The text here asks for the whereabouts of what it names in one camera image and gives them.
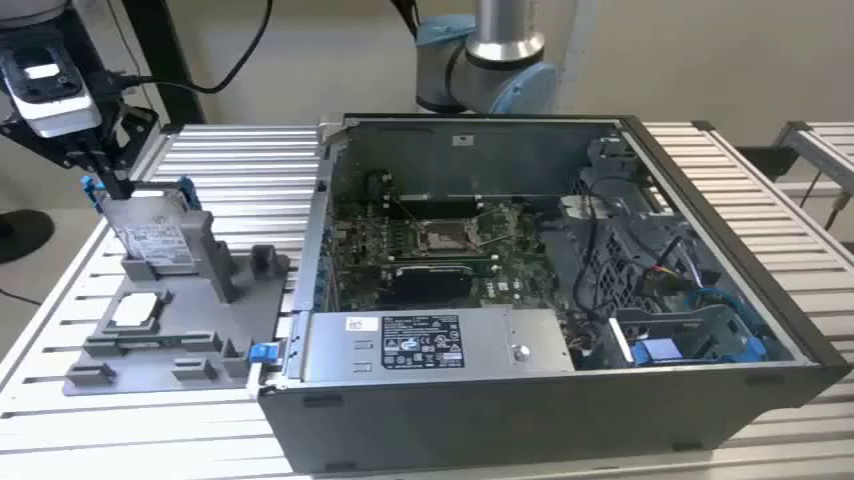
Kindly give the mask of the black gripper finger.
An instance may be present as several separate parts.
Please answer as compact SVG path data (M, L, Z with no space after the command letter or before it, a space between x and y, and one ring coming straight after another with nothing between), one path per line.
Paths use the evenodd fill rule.
M112 120L112 125L100 131L98 178L110 198L125 200L134 190L129 172L157 125L158 114L148 108L122 105Z
M1 123L1 135L58 167L100 172L101 145L89 130L44 138L22 120L9 120Z

